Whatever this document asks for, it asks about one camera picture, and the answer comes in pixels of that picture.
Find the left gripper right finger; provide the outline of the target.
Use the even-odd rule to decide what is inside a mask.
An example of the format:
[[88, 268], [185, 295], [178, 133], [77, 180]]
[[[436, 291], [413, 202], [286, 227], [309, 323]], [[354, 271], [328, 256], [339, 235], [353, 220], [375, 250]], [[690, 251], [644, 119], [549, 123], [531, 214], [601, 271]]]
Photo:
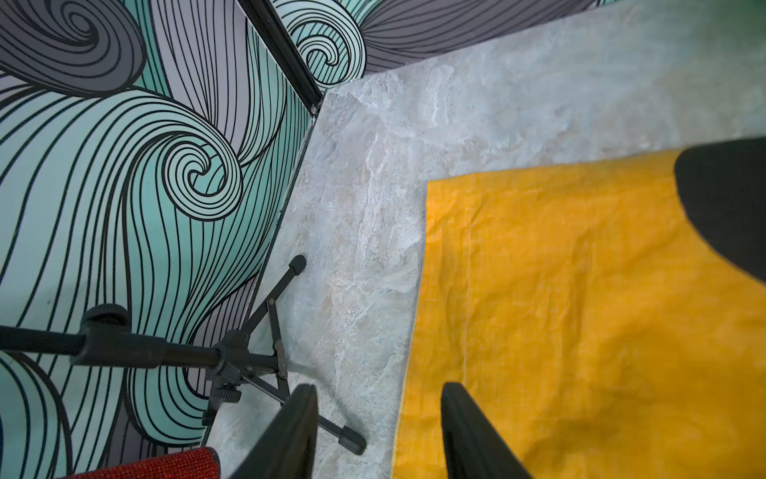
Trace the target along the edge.
[[461, 383], [444, 384], [441, 425], [450, 479], [532, 477]]

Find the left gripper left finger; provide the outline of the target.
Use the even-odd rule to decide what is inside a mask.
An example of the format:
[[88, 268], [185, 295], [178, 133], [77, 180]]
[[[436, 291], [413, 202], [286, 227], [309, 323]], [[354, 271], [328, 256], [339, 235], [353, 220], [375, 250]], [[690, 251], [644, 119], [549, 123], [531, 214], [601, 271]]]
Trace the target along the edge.
[[316, 388], [299, 385], [231, 478], [311, 478], [317, 433]]

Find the yellow printed pillowcase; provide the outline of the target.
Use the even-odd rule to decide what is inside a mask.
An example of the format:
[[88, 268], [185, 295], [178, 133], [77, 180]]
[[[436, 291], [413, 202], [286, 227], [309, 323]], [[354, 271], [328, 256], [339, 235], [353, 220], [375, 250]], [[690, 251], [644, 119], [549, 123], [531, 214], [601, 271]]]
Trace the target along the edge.
[[432, 181], [396, 478], [462, 384], [536, 478], [765, 474], [765, 142]]

